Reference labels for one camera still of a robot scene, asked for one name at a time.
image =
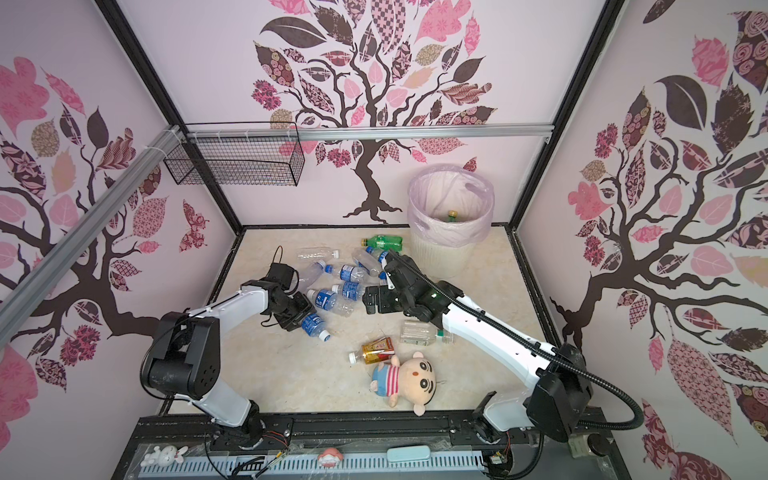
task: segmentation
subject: wire basket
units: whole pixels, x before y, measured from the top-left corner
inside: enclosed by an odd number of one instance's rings
[[[165,159],[176,183],[198,185],[211,177],[220,185],[298,185],[304,152],[296,124],[250,123],[269,124],[276,130],[188,134],[187,142],[174,148]],[[208,168],[197,168],[195,164],[200,161]]]

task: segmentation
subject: white trash can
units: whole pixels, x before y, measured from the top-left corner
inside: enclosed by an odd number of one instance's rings
[[[491,230],[495,199],[491,182],[455,165],[434,165],[411,180],[408,198],[416,265],[437,279],[461,273],[475,246]],[[458,212],[456,222],[447,221],[450,210]]]

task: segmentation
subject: empty bottle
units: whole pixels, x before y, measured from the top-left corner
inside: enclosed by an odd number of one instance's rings
[[[362,239],[361,243],[364,247],[394,250],[395,252],[402,250],[402,237],[396,235],[376,235],[375,237]]]
[[[336,315],[350,316],[355,309],[352,302],[339,298],[339,295],[330,290],[308,290],[306,296],[315,307]]]
[[[301,321],[301,328],[309,336],[315,336],[320,338],[323,342],[327,342],[331,338],[331,334],[326,330],[326,323],[317,313],[310,313],[304,317]]]
[[[331,287],[334,293],[341,293],[344,298],[356,302],[362,300],[362,295],[366,292],[366,287],[362,283],[344,282],[340,285]]]
[[[322,260],[312,262],[299,270],[299,287],[298,291],[306,293],[306,291],[312,286],[313,283],[320,278],[324,273],[333,273],[333,265],[326,265]]]
[[[345,282],[362,282],[368,276],[368,270],[362,266],[344,265],[339,270],[339,278]]]
[[[361,266],[364,266],[368,270],[370,276],[379,276],[382,272],[382,264],[379,261],[371,257],[366,249],[356,248],[352,252],[352,258]]]
[[[374,248],[374,247],[366,247],[366,252],[368,252],[368,254],[371,257],[377,259],[379,263],[381,263],[382,260],[384,260],[384,257],[386,257],[386,254],[387,252],[389,252],[389,250],[382,250],[380,248]]]
[[[296,251],[296,258],[304,261],[322,260],[329,262],[339,258],[339,251],[328,247],[299,248]]]

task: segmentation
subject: butterfly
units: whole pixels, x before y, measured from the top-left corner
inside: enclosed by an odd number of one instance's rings
[[[181,238],[179,243],[179,252],[189,250],[192,247],[200,248],[205,246],[205,236],[200,232],[205,228],[205,224],[210,220],[205,220],[203,214],[196,214],[194,208],[184,200],[184,216],[187,218],[187,223],[190,224],[190,229]]]

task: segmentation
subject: pink wall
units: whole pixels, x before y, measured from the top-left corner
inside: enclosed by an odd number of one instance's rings
[[[0,41],[5,297],[165,121],[88,0],[6,2]],[[158,317],[205,302],[232,239],[204,187],[143,182],[0,349],[3,478],[112,473],[157,408],[137,371]]]
[[[222,7],[205,0],[140,0],[121,6],[188,122],[276,118],[299,125],[312,122],[303,127],[371,127],[379,125],[379,118],[402,126],[430,114],[424,124],[464,118],[497,124],[552,122],[603,3],[236,0]],[[385,7],[392,8],[396,19],[392,28],[384,20]],[[306,31],[314,29],[319,36],[308,34],[308,41],[281,26],[285,22],[302,22],[302,28],[308,25]],[[342,33],[333,33],[334,25]],[[365,43],[364,37],[372,42]],[[186,39],[182,49],[178,38]],[[361,42],[382,46],[381,61],[369,55],[350,61]],[[282,84],[280,75],[271,78],[269,48],[275,49],[278,71],[289,69]],[[324,56],[333,52],[342,53],[331,55],[335,64]],[[314,71],[333,69],[341,75],[338,92],[332,78],[306,71],[318,68]],[[389,80],[387,71],[393,71]],[[450,90],[460,85],[462,94]],[[327,94],[327,100],[308,93],[315,89]],[[300,111],[297,95],[315,112]],[[224,192],[246,224],[405,223],[408,182],[425,164],[470,163],[494,184],[493,220],[509,221],[541,148],[540,137],[402,140],[366,142],[355,155],[353,142],[304,142],[306,163],[298,187],[227,185]],[[379,156],[382,146],[386,157]],[[311,207],[318,199],[322,206]],[[274,208],[253,208],[264,201]]]
[[[766,476],[767,32],[757,0],[630,3],[521,227],[564,336],[644,404],[636,480]]]

